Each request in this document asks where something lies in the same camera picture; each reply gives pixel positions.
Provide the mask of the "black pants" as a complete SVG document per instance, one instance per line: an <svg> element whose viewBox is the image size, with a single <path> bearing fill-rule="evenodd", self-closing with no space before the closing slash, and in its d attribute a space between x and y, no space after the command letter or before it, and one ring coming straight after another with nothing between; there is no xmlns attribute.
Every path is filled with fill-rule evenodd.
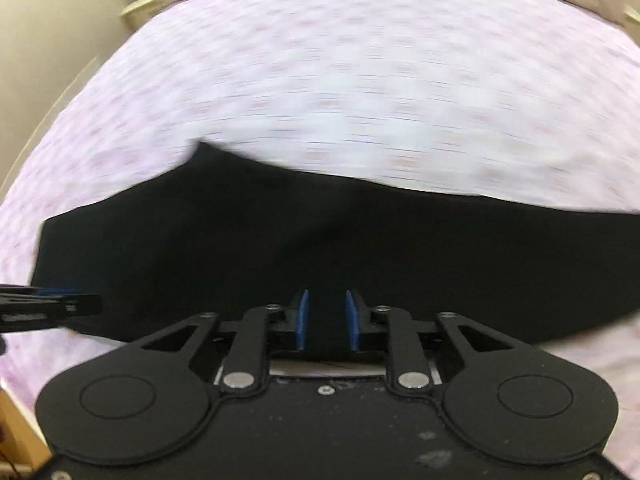
<svg viewBox="0 0 640 480"><path fill-rule="evenodd" d="M43 223L32 284L94 292L78 332L133 341L308 292L307 346L347 349L356 290L529 344L639 307L639 218L424 193L262 164L198 144L182 165Z"/></svg>

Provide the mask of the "cream nightstand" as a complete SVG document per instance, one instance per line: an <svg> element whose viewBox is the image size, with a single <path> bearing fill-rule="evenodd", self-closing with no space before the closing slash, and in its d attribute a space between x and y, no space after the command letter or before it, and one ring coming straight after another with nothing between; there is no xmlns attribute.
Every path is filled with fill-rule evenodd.
<svg viewBox="0 0 640 480"><path fill-rule="evenodd" d="M120 18L132 32L135 32L162 12L164 7L160 0L129 0L120 12Z"/></svg>

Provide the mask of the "purple checked bed sheet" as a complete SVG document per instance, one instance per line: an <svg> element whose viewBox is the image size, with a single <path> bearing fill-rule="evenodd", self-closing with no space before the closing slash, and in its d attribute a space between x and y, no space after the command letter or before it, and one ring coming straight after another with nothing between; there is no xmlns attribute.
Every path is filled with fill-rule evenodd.
<svg viewBox="0 0 640 480"><path fill-rule="evenodd" d="M544 206L639 205L639 51L554 0L186 0L64 107L1 207L1 278L41 223L198 140L295 169Z"/></svg>

